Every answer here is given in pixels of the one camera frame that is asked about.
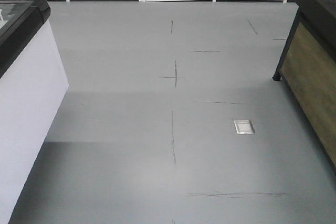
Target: black metal frame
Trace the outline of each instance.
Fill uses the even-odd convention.
[[[330,58],[332,58],[335,62],[336,62],[336,49],[328,42],[326,41],[326,39],[324,38],[323,34],[320,33],[316,28],[314,28],[313,24],[311,24],[307,18],[305,17],[305,15],[301,12],[300,9],[298,9],[297,14],[295,16],[295,19],[293,21],[293,25],[292,28],[289,32],[288,35],[288,39],[286,41],[285,47],[282,51],[278,66],[276,68],[275,74],[273,76],[273,80],[274,81],[280,81],[281,78],[283,79],[283,81],[285,82],[295,104],[297,105],[297,107],[299,108],[299,110],[302,113],[302,116],[304,117],[304,120],[308,123],[309,127],[312,129],[313,134],[315,135],[315,139],[316,139],[316,143],[318,144],[318,146],[321,148],[322,152],[324,153],[328,163],[330,164],[334,174],[336,175],[336,164],[333,163],[333,161],[331,160],[328,152],[326,151],[325,147],[323,146],[322,142],[320,141],[314,127],[312,126],[312,124],[310,123],[307,115],[305,114],[303,108],[301,107],[298,99],[296,98],[293,90],[291,89],[290,85],[288,84],[286,77],[284,77],[281,74],[281,67],[282,64],[286,58],[287,52],[290,48],[291,42],[294,38],[294,35],[296,33],[296,30],[298,28],[298,25],[302,23],[304,25],[304,27],[309,31],[309,33],[314,37],[314,39],[324,48],[324,50],[329,54]]]
[[[31,4],[16,20],[8,23],[0,36],[0,78],[16,60],[50,16],[47,0],[0,0],[13,3],[31,1]]]

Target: metal floor plate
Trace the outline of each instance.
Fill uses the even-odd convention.
[[[233,120],[237,134],[255,134],[251,120]]]

